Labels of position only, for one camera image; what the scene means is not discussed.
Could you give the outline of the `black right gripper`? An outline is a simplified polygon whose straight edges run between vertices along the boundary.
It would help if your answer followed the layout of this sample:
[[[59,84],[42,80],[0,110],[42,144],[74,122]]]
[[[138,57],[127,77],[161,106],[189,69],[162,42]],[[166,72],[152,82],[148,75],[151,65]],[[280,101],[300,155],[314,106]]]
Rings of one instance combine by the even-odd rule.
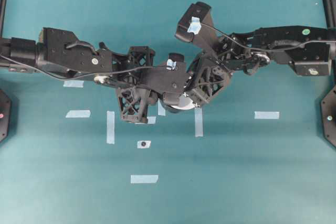
[[[199,108],[209,104],[229,84],[232,71],[204,51],[197,54],[187,69],[185,95]]]

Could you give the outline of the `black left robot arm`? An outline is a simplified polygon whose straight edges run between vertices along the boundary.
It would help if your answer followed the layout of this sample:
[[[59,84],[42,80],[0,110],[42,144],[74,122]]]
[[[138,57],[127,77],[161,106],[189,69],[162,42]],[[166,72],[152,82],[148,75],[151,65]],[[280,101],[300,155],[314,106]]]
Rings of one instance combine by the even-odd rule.
[[[2,68],[114,88],[120,117],[129,123],[146,123],[149,106],[158,102],[178,105],[190,78],[182,55],[170,54],[158,66],[154,56],[147,46],[133,46],[126,54],[113,52],[102,42],[95,48],[73,32],[55,28],[43,28],[38,41],[1,39]]]

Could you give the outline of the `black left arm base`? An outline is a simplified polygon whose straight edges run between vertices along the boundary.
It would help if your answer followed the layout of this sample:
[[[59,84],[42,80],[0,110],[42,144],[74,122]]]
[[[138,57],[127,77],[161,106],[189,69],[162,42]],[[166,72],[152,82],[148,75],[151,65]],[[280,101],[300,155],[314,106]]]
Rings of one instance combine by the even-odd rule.
[[[1,99],[0,141],[2,142],[8,135],[12,101],[2,89],[0,99]]]

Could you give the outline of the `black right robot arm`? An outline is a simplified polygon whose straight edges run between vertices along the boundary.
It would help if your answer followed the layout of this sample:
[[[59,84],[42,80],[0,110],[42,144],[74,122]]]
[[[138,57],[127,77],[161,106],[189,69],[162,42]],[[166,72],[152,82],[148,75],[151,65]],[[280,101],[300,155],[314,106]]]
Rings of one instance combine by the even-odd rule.
[[[328,76],[335,59],[334,28],[282,26],[205,39],[192,42],[202,51],[187,70],[190,79],[184,88],[197,108],[218,96],[235,72],[252,76],[274,61],[299,76]]]

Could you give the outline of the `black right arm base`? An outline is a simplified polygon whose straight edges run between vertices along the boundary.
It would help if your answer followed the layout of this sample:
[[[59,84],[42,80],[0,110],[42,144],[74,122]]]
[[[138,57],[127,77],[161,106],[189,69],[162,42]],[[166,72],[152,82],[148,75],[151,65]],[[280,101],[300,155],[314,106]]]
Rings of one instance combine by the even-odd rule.
[[[334,147],[336,146],[335,94],[334,86],[320,103],[324,137]]]

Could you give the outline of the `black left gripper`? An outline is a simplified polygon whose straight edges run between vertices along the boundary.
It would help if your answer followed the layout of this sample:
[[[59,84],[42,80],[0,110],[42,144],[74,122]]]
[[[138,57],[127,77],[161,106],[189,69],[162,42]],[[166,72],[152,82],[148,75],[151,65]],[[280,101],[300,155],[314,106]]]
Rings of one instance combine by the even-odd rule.
[[[155,51],[147,46],[131,47],[118,56],[115,67],[126,72],[113,76],[121,120],[147,124],[148,107],[158,102],[177,105],[188,79],[186,62],[177,62],[175,70],[166,69],[166,61],[153,65]]]

